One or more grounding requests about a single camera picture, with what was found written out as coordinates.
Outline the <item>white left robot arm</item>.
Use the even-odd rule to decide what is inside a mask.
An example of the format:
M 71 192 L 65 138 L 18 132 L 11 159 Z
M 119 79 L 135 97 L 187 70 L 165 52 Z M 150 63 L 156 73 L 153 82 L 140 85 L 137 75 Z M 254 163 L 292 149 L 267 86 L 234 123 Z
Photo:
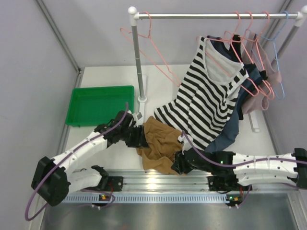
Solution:
M 147 148 L 142 119 L 142 113 L 119 111 L 116 118 L 98 125 L 76 146 L 51 159 L 43 157 L 37 164 L 31 187 L 52 207 L 73 192 L 104 191 L 110 179 L 102 166 L 82 170 L 78 167 L 119 141 L 128 148 Z

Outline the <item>tan tank top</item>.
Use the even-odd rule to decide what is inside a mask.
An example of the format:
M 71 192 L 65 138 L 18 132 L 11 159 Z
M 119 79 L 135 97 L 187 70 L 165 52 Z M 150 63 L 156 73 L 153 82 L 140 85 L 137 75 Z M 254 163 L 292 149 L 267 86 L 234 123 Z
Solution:
M 137 154 L 142 158 L 142 167 L 146 170 L 156 170 L 162 174 L 179 175 L 171 169 L 175 161 L 175 153 L 182 150 L 178 142 L 181 131 L 161 123 L 153 116 L 143 123 L 148 148 L 137 148 Z

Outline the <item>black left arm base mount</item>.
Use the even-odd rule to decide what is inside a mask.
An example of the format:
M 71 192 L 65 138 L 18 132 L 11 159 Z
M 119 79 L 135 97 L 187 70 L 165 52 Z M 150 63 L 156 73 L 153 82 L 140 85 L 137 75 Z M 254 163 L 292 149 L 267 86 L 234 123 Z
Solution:
M 97 186 L 87 187 L 83 190 L 91 190 L 98 192 L 120 192 L 123 187 L 123 177 L 122 176 L 108 176 L 102 177 Z

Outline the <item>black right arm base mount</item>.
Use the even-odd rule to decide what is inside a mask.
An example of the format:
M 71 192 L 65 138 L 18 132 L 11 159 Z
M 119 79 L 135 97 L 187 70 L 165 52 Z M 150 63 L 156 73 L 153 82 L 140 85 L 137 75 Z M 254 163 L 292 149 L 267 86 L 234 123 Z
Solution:
M 227 193 L 239 191 L 240 185 L 235 176 L 208 176 L 208 185 L 210 191 Z

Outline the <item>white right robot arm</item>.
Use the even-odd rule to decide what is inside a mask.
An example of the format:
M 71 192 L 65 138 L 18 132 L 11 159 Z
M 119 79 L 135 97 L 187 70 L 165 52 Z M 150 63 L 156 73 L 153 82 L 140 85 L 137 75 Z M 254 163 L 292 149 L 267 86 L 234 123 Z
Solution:
M 211 173 L 214 187 L 235 190 L 253 184 L 288 184 L 306 189 L 307 151 L 295 148 L 292 153 L 273 156 L 244 155 L 231 151 L 205 152 L 189 149 L 175 153 L 172 170 L 188 174 L 192 170 Z

